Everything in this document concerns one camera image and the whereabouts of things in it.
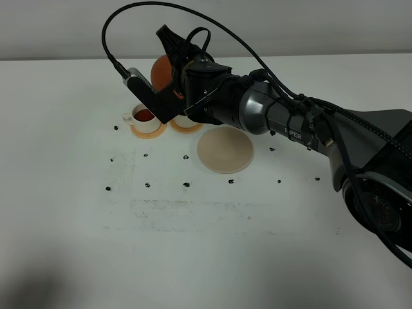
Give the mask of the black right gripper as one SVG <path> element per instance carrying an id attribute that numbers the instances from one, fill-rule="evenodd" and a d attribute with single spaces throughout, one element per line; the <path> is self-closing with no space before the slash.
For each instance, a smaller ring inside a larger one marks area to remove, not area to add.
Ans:
<path id="1" fill-rule="evenodd" d="M 185 98 L 185 114 L 203 124 L 239 125 L 239 103 L 245 94 L 241 77 L 232 68 L 218 64 L 200 49 L 168 26 L 163 25 L 156 35 L 164 47 L 173 68 L 173 81 Z"/>

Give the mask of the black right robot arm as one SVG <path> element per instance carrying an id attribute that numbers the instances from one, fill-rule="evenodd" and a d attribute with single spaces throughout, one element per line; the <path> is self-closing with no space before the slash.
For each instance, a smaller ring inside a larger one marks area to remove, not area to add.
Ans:
<path id="1" fill-rule="evenodd" d="M 266 66 L 238 76 L 220 65 L 194 32 L 180 37 L 163 26 L 157 36 L 171 63 L 172 87 L 183 102 L 164 118 L 185 113 L 204 124 L 279 134 L 326 156 L 332 185 L 351 215 L 411 264 L 411 113 L 351 111 L 286 89 Z"/>

